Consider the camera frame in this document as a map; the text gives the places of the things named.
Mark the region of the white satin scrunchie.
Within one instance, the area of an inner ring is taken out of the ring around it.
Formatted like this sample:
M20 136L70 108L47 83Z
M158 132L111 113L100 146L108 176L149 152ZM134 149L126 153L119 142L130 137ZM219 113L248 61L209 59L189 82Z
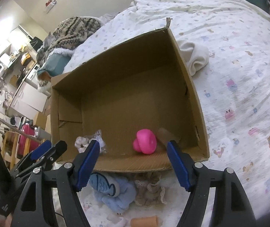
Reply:
M76 149L78 150L79 153L83 153L87 149L90 142L93 140L95 140L99 143L100 153L105 154L107 152L106 143L102 139L102 131L101 130L97 130L93 135L88 135L88 136L84 136L84 137L79 136L76 139L74 146L76 147Z

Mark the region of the light blue fish plush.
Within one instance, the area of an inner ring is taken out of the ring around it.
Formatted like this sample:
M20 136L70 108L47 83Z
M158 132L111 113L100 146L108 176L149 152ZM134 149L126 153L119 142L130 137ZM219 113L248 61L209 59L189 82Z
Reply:
M136 186L127 177L94 172L89 184L97 202L103 203L116 214L123 214L136 198Z

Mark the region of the orange foam cylinder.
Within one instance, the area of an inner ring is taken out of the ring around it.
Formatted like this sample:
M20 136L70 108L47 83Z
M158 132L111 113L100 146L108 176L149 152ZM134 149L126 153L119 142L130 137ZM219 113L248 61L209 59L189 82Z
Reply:
M133 218L130 221L131 227L158 227L159 219L157 216Z

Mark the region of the pink foam mushroom toy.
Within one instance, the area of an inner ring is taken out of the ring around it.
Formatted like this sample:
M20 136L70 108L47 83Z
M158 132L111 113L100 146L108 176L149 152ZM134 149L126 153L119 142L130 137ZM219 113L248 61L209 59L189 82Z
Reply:
M133 149L138 153L152 154L157 148L157 139L155 134L149 129L141 129L136 133L133 141Z

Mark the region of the yellow wooden chair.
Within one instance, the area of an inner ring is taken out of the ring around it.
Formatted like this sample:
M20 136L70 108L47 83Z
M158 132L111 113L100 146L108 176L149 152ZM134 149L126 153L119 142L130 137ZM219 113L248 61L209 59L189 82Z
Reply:
M13 167L20 161L20 159L29 153L31 140L29 138L26 138L23 156L21 157L18 154L19 137L20 137L19 133L13 132L11 130L6 131L4 134L4 139L2 141L1 155L3 160L5 161L5 166L9 170L13 169Z

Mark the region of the white cabinet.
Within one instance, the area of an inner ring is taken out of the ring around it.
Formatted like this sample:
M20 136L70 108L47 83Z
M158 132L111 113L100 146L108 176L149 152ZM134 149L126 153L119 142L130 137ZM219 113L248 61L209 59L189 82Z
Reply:
M27 119L34 119L38 112L44 111L48 96L45 93L39 92L38 86L33 85L33 81L36 79L38 64L30 61L29 65L31 69L22 79L7 108L6 115L8 117L24 116Z

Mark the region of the brown cardboard box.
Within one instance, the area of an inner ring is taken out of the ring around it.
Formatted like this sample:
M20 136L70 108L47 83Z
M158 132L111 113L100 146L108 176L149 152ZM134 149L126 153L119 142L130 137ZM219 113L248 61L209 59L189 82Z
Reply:
M63 140L59 163L78 154L78 137L102 132L106 144L95 170L119 173L171 167L166 147L150 155L132 143L141 129L163 128L195 161L209 158L200 101L179 46L169 28L144 33L104 51L51 80L52 142Z

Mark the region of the beige lace scrunchie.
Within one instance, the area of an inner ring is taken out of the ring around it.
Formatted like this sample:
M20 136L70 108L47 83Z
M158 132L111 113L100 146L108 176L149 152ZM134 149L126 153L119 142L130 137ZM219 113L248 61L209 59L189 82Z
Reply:
M166 205L166 188L161 186L161 173L145 172L134 175L134 184L137 195L135 204L140 207L151 207L152 205Z

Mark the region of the tan foam block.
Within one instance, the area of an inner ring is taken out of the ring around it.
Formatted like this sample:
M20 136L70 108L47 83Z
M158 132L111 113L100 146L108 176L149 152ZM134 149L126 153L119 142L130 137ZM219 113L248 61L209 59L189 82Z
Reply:
M176 135L174 135L173 133L171 133L170 131L168 131L165 128L158 129L158 131L156 133L156 138L165 147L167 147L167 144L171 140L175 141L176 143L178 143L180 141L179 137L177 137Z

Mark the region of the grey patterned knit blanket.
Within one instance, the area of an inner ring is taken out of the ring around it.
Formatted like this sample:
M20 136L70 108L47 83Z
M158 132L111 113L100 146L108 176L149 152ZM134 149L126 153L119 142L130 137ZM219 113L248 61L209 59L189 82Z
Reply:
M43 65L52 54L72 56L75 49L96 33L103 23L96 17L74 16L68 18L49 32L38 49L36 61Z

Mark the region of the white folded cloth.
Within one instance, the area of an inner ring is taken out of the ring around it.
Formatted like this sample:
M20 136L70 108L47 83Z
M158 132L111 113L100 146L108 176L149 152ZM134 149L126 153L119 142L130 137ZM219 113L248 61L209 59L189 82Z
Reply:
M177 40L177 44L191 76L208 64L209 49L206 46L187 40Z

